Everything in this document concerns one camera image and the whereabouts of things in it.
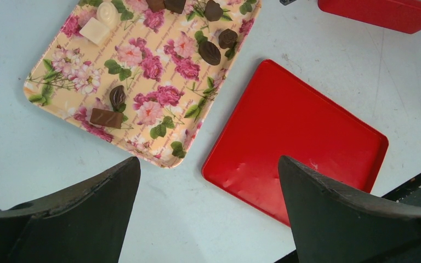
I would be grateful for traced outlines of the red box lid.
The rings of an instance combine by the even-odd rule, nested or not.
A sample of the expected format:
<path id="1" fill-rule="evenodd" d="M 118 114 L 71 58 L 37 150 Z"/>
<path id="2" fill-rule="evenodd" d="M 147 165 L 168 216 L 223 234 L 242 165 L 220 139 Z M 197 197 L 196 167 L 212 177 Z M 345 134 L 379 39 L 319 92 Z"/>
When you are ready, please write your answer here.
<path id="1" fill-rule="evenodd" d="M 371 192 L 388 138 L 272 60 L 262 61 L 201 173 L 213 185 L 289 224 L 278 160 Z"/>

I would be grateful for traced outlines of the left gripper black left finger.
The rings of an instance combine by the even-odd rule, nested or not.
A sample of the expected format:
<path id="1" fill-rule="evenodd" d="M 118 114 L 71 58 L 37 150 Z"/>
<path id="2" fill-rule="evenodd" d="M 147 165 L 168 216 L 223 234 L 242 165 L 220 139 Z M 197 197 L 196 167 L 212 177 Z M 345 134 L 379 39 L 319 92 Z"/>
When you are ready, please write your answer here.
<path id="1" fill-rule="evenodd" d="M 50 195 L 0 210 L 0 262 L 117 262 L 141 176 L 130 157 Z"/>

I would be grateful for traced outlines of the red chocolate box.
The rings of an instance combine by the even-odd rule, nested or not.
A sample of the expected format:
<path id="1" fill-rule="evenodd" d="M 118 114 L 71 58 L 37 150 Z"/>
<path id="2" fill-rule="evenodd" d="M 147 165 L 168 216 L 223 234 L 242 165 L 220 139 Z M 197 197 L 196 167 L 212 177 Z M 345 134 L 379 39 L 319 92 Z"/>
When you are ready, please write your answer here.
<path id="1" fill-rule="evenodd" d="M 318 0 L 326 13 L 407 34 L 421 30 L 421 1 L 415 0 Z"/>

